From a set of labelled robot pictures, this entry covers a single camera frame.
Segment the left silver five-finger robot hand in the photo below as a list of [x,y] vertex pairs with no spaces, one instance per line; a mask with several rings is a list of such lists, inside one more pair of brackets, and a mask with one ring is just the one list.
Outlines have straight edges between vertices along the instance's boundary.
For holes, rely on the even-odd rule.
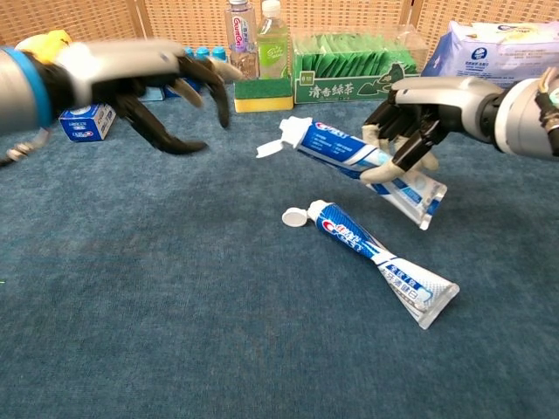
[[179,43],[162,38],[72,43],[41,74],[46,77],[53,116],[106,104],[152,147],[171,155],[195,153],[206,144],[182,141],[170,134],[141,103],[146,90],[168,86],[191,105],[201,107],[200,94],[188,83],[195,80],[208,88],[220,125],[228,127],[230,106],[225,84],[243,77],[233,65],[212,57],[192,58]]

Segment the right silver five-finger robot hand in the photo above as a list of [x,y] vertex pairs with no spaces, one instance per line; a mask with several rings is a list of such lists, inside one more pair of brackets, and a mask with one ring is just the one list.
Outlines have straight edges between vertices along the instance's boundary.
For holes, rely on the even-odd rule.
[[504,90],[476,77],[404,78],[363,122],[362,139],[389,155],[362,172],[364,183],[390,182],[411,170],[438,169],[431,149],[450,133],[493,141]]

